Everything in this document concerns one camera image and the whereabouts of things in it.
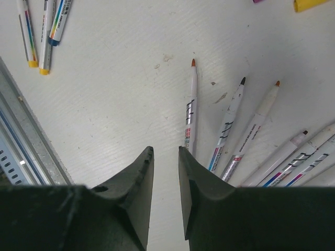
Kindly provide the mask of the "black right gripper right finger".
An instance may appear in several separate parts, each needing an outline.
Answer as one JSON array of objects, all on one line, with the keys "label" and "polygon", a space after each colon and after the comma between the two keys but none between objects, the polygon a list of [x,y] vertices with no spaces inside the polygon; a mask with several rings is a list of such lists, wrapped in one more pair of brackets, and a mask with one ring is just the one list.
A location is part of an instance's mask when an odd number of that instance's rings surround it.
[{"label": "black right gripper right finger", "polygon": [[190,250],[334,250],[332,187],[237,188],[178,150]]}]

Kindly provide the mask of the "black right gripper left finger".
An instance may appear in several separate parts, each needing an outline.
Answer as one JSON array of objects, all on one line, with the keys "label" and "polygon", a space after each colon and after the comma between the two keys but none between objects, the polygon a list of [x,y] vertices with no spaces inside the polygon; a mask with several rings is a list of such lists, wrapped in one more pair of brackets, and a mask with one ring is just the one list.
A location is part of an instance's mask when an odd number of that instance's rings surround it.
[{"label": "black right gripper left finger", "polygon": [[1,186],[1,250],[146,250],[154,150],[104,183]]}]

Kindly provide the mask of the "magenta cap marker pen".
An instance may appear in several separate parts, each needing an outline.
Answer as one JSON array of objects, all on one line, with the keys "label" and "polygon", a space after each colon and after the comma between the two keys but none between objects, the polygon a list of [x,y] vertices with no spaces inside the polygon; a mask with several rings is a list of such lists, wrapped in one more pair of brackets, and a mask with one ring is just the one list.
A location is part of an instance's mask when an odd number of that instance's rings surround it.
[{"label": "magenta cap marker pen", "polygon": [[224,114],[224,117],[223,117],[223,120],[220,126],[220,130],[219,130],[219,134],[216,139],[216,144],[215,144],[215,147],[213,148],[210,160],[207,165],[207,169],[212,173],[214,173],[217,168],[223,148],[226,144],[226,141],[231,131],[232,125],[235,121],[238,109],[240,107],[240,103],[242,101],[245,81],[246,81],[246,77],[244,77],[241,80],[238,86],[238,89],[236,90],[236,92],[234,93],[231,99],[230,106],[228,107],[226,113]]}]

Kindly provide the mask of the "brown cap marker pen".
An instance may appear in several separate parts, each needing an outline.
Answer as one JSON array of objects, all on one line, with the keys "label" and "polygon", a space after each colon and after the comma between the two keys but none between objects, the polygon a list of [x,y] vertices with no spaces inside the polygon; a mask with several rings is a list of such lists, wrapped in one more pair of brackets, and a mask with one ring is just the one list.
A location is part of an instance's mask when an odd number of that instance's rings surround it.
[{"label": "brown cap marker pen", "polygon": [[275,168],[257,187],[273,187],[278,185],[300,164],[309,159],[318,148],[334,135],[334,123],[325,127],[312,139],[306,142],[292,156]]}]

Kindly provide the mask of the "red cap marker group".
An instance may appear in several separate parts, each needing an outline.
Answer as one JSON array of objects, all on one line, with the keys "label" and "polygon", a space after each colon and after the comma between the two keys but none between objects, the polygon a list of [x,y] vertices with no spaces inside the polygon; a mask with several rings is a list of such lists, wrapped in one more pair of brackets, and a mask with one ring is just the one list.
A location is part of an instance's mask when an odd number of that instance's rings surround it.
[{"label": "red cap marker group", "polygon": [[276,98],[277,93],[280,89],[281,82],[277,81],[269,90],[269,92],[265,95],[262,102],[258,106],[255,114],[251,118],[248,126],[246,127],[244,133],[240,137],[236,148],[234,149],[230,160],[228,161],[226,167],[220,175],[220,179],[228,182],[235,172],[236,168],[240,164],[244,155],[247,153],[247,150],[250,148],[251,143],[255,139],[263,125],[266,116],[271,110]]}]

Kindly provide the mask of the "yellow cap marker pen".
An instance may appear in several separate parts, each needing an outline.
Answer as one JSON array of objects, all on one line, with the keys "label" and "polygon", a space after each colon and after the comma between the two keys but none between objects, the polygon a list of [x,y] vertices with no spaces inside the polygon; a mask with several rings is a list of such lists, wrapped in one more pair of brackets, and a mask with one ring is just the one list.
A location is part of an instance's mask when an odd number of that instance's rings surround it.
[{"label": "yellow cap marker pen", "polygon": [[194,155],[196,142],[196,122],[197,122],[197,85],[198,75],[196,60],[191,62],[191,95],[186,104],[184,147]]}]

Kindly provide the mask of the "yellow cap marker group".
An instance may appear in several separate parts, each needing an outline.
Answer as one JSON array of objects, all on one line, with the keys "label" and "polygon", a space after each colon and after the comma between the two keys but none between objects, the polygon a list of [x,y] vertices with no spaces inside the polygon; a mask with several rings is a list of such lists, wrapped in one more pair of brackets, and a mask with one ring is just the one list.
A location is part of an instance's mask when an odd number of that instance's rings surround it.
[{"label": "yellow cap marker group", "polygon": [[334,153],[334,139],[324,143],[315,154],[292,171],[284,180],[283,186],[289,187],[294,185],[332,153]]}]

